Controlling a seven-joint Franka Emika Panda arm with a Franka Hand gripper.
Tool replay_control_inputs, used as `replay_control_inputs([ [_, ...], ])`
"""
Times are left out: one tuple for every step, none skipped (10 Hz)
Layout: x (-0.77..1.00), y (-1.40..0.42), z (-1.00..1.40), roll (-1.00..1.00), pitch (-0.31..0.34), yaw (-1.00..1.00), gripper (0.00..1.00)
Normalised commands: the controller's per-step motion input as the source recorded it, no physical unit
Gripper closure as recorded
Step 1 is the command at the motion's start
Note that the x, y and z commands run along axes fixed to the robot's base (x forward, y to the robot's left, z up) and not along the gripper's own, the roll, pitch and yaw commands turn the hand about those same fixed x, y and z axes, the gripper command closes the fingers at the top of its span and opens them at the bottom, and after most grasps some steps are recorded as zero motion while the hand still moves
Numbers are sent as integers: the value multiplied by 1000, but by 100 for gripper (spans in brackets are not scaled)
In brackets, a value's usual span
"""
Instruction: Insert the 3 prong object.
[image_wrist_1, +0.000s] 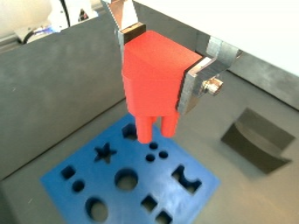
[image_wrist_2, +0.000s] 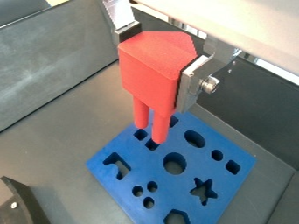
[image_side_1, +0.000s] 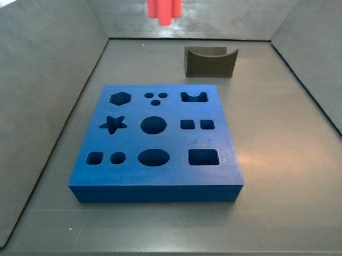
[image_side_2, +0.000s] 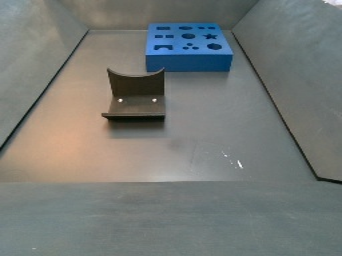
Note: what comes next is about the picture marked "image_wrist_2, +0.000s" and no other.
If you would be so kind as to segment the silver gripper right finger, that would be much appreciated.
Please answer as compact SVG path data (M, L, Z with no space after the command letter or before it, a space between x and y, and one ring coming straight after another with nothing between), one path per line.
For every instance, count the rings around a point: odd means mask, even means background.
M238 57L241 50L217 38L206 38L201 55L182 70L175 109L185 113L195 104L202 92L213 94L221 80L213 75Z

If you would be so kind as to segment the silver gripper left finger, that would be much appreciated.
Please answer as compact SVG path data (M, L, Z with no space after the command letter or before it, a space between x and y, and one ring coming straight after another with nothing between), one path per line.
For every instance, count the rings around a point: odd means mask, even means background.
M103 0L112 22L112 33L116 44L131 39L142 32L142 24L137 21L128 0Z

